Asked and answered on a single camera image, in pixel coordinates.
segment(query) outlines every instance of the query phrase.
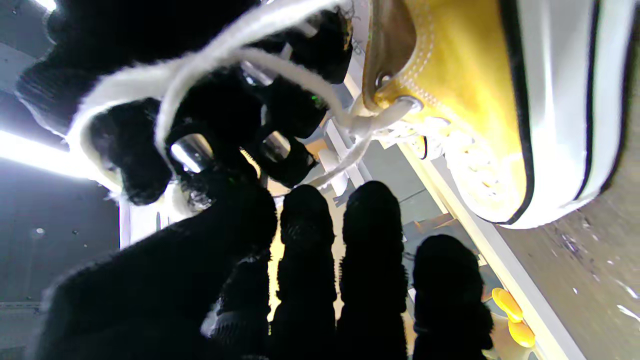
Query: fluorescent light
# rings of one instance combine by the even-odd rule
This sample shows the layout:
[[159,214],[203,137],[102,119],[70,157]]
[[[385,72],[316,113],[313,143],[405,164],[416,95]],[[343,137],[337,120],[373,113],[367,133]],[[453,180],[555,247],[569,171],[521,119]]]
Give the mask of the fluorescent light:
[[36,2],[44,8],[46,8],[49,12],[52,12],[56,9],[56,2],[54,0],[36,0]]
[[54,149],[13,134],[0,131],[0,158],[73,177],[87,177],[87,171],[66,151]]

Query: sneaker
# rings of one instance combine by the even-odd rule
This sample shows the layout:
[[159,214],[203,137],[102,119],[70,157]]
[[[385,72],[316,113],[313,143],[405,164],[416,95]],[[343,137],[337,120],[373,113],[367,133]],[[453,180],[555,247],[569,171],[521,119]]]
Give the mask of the sneaker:
[[442,144],[474,213],[536,227],[604,189],[620,148],[633,0],[370,4],[364,103],[380,112],[418,99],[423,109],[404,120]]

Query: shoelace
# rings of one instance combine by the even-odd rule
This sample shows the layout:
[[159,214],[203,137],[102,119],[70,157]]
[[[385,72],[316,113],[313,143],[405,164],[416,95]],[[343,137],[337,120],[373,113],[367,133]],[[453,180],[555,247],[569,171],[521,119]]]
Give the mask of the shoelace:
[[[259,49],[244,47],[285,28],[302,22],[314,13],[337,6],[343,0],[279,0],[256,7],[240,16],[227,29],[211,40],[202,50],[153,65],[136,65],[103,77],[83,99],[74,115],[72,127],[66,137],[72,154],[78,161],[92,169],[92,178],[112,192],[122,192],[122,180],[117,172],[105,169],[98,152],[93,148],[89,125],[94,116],[114,106],[139,101],[148,97],[161,101],[155,126],[155,145],[166,159],[165,140],[169,135],[176,112],[189,89],[208,73],[241,61],[248,61],[269,69],[322,98],[328,105],[338,126],[356,138],[348,155],[333,170],[311,180],[310,185],[321,188],[335,176],[356,165],[367,150],[371,140],[381,138],[384,130],[416,109],[415,101],[398,100],[377,115],[354,115],[357,110],[346,112],[333,91],[331,84],[321,76],[302,66],[283,60]],[[427,133],[419,124],[404,123],[409,131]],[[185,196],[176,194],[176,186],[167,187],[165,201],[183,216],[189,216],[183,204]]]

